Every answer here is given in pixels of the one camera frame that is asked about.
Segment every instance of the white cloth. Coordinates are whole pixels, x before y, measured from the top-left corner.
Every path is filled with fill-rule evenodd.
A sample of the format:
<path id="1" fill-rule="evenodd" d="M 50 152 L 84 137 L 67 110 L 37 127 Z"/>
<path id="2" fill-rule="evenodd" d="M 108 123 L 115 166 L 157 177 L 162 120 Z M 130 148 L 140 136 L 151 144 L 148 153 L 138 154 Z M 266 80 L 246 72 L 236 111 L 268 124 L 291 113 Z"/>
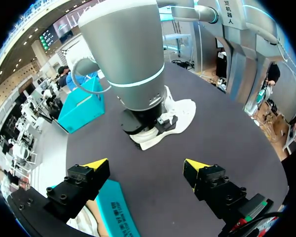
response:
<path id="1" fill-rule="evenodd" d="M 51 94 L 51 92 L 50 92 L 49 89 L 45 90 L 44 93 L 43 93 L 43 98 L 44 98 L 44 99 L 46 99 L 46 98 L 50 98 L 50 97 L 52 97 L 52 96 L 53 96 L 53 95 Z"/>

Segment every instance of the exhibition hall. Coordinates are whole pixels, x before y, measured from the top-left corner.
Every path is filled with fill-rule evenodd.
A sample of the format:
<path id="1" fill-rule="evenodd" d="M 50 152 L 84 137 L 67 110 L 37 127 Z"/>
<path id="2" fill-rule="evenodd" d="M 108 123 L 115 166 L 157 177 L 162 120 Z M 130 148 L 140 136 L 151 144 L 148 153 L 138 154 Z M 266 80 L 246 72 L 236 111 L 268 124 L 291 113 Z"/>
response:
<path id="1" fill-rule="evenodd" d="M 11 228 L 267 237 L 288 216 L 296 52 L 262 1 L 36 0 L 10 28 L 0 213 Z"/>

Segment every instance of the ceiling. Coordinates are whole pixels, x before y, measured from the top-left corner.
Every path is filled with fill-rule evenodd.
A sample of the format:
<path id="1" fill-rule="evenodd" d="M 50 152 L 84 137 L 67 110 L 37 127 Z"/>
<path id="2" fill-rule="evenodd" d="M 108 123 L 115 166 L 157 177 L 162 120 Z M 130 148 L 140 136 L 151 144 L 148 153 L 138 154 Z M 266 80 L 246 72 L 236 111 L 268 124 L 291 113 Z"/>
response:
<path id="1" fill-rule="evenodd" d="M 35 22 L 23 35 L 18 39 L 12 49 L 8 52 L 3 63 L 0 66 L 0 84 L 4 82 L 10 75 L 13 74 L 13 70 L 20 69 L 23 66 L 31 63 L 33 59 L 36 60 L 35 54 L 32 50 L 31 45 L 34 41 L 39 40 L 39 36 L 55 21 L 66 14 L 66 10 L 74 9 L 74 5 L 80 6 L 83 5 L 82 0 L 71 0 L 58 8 L 50 11 L 44 17 Z M 47 51 L 46 55 L 54 54 L 54 51 L 61 45 L 59 40 L 50 46 L 50 50 Z"/>

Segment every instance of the black cable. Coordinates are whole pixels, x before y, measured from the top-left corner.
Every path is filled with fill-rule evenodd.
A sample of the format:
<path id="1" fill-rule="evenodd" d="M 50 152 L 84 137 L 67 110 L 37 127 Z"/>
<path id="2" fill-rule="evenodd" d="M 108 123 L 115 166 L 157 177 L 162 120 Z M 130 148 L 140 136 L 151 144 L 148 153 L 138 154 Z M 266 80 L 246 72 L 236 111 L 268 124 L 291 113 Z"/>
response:
<path id="1" fill-rule="evenodd" d="M 262 215 L 261 217 L 257 218 L 257 219 L 253 219 L 252 221 L 247 222 L 246 224 L 244 224 L 243 226 L 239 227 L 238 229 L 229 232 L 228 236 L 232 237 L 233 235 L 237 234 L 238 232 L 242 231 L 244 228 L 247 228 L 250 225 L 254 225 L 257 222 L 260 222 L 261 220 L 267 219 L 267 218 L 271 218 L 271 217 L 282 217 L 283 213 L 282 212 L 270 212 L 270 213 L 266 213 L 264 215 Z"/>

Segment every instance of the display screen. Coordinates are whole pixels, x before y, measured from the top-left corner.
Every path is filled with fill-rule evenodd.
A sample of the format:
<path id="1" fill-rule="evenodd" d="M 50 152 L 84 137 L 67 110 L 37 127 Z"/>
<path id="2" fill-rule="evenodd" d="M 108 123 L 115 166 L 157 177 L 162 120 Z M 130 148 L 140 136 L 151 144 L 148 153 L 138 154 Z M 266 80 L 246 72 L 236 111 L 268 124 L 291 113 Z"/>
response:
<path id="1" fill-rule="evenodd" d="M 78 25 L 78 20 L 80 16 L 87 11 L 90 7 L 94 6 L 95 4 L 98 4 L 98 0 L 92 0 L 89 1 L 71 12 L 64 15 L 62 18 L 60 18 L 58 21 L 56 21 L 53 26 L 55 29 L 55 32 L 59 38 L 61 38 L 65 33 L 70 31 L 72 28 L 76 27 Z"/>
<path id="2" fill-rule="evenodd" d="M 50 26 L 39 38 L 41 41 L 42 39 L 44 39 L 47 44 L 47 47 L 50 47 L 54 42 L 56 42 L 56 40 L 58 39 L 58 36 L 56 34 L 54 27 Z"/>
<path id="3" fill-rule="evenodd" d="M 72 31 L 68 31 L 61 38 L 59 38 L 60 42 L 64 44 L 66 41 L 70 40 L 74 36 Z"/>

